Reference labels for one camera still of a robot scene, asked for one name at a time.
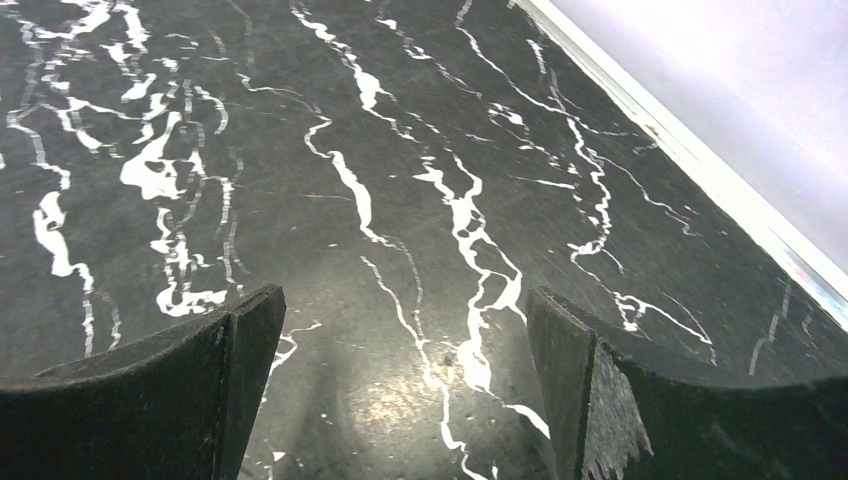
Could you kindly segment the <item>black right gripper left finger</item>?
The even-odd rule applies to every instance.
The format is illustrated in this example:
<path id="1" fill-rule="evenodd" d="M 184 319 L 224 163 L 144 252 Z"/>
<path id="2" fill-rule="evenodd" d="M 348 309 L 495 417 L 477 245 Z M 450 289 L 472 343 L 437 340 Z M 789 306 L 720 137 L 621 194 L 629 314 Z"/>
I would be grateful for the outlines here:
<path id="1" fill-rule="evenodd" d="M 1 382 L 5 479 L 234 479 L 284 324 L 268 284 L 114 350 Z"/>

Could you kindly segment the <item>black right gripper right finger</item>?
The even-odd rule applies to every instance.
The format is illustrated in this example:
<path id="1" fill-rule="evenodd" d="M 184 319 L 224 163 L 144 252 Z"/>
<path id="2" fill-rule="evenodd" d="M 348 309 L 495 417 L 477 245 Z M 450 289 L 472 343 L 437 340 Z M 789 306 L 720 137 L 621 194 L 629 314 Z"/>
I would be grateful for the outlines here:
<path id="1" fill-rule="evenodd" d="M 843 479 L 847 378 L 739 375 L 547 288 L 527 332 L 557 479 Z"/>

